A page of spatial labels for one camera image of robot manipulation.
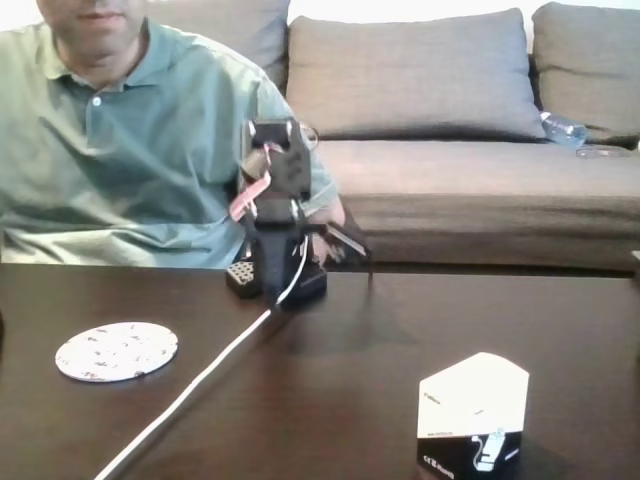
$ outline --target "man's hand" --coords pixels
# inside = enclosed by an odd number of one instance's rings
[[[344,206],[342,205],[342,202],[339,198],[336,199],[336,201],[334,201],[328,207],[318,210],[309,217],[309,223],[326,224],[329,222],[335,222],[341,227],[344,226],[345,221],[346,214],[344,211]],[[342,259],[342,248],[332,247],[319,235],[313,235],[312,243],[313,253],[317,257],[320,265],[324,265],[328,257],[331,257],[336,261]]]

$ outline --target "man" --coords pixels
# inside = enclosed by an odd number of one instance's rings
[[[241,131],[292,115],[265,73],[161,26],[146,0],[37,0],[44,22],[0,34],[2,262],[225,268],[242,227],[225,187]],[[313,222],[343,224],[313,157]],[[314,240],[321,262],[329,249]]]

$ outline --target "green polo shirt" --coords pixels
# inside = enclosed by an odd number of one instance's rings
[[[0,33],[2,262],[225,268],[244,240],[225,186],[253,118],[291,109],[256,65],[148,22],[120,85],[95,91],[45,24]],[[315,156],[308,213],[336,198]]]

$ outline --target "wall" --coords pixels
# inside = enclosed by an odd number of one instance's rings
[[[346,22],[416,21],[506,10],[519,7],[531,41],[531,14],[547,0],[291,0],[289,20],[298,15]],[[571,5],[594,5],[640,10],[640,0],[561,0]],[[0,0],[0,30],[41,20],[35,0]]]

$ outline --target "shirt collar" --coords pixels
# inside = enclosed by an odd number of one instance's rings
[[[124,86],[135,87],[158,85],[171,62],[171,46],[161,25],[147,18],[145,24],[149,32],[147,52],[138,66],[125,79]],[[55,47],[53,32],[46,24],[39,26],[40,48],[37,59],[44,75],[49,80],[70,76],[83,83],[63,62]]]

